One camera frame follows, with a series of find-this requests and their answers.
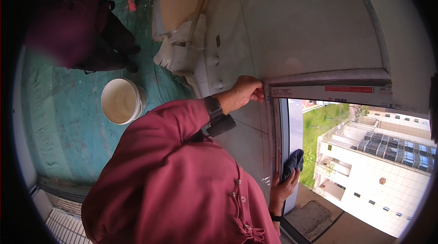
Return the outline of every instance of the black wristband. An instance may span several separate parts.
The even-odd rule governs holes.
[[[214,123],[224,116],[222,106],[216,98],[212,98],[211,96],[205,97],[204,103],[210,116],[210,123]]]
[[[278,221],[278,222],[280,222],[281,221],[281,219],[282,219],[282,217],[281,216],[278,216],[278,215],[274,215],[273,213],[271,213],[271,212],[269,212],[269,214],[271,215],[271,219],[272,219],[272,221]]]

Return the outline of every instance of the paint bucket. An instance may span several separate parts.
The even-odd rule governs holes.
[[[138,119],[147,104],[145,89],[126,78],[116,78],[108,82],[100,98],[105,117],[120,125]]]

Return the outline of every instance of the apartment building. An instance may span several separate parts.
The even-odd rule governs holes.
[[[369,225],[399,237],[436,160],[429,121],[371,110],[318,137],[314,192]]]

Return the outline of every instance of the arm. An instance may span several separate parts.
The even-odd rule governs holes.
[[[292,173],[282,184],[280,183],[280,175],[276,174],[272,181],[271,194],[269,198],[268,210],[270,213],[276,216],[282,216],[282,208],[286,199],[293,193],[295,186],[298,184],[301,171],[299,168],[295,171],[292,169]],[[277,233],[280,232],[280,222],[272,221]]]

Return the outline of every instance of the grass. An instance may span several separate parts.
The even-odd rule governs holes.
[[[303,114],[303,150],[304,164],[300,182],[309,188],[313,188],[315,180],[316,145],[318,136],[327,132],[334,126],[347,119],[349,104],[329,104],[325,107],[309,111]]]

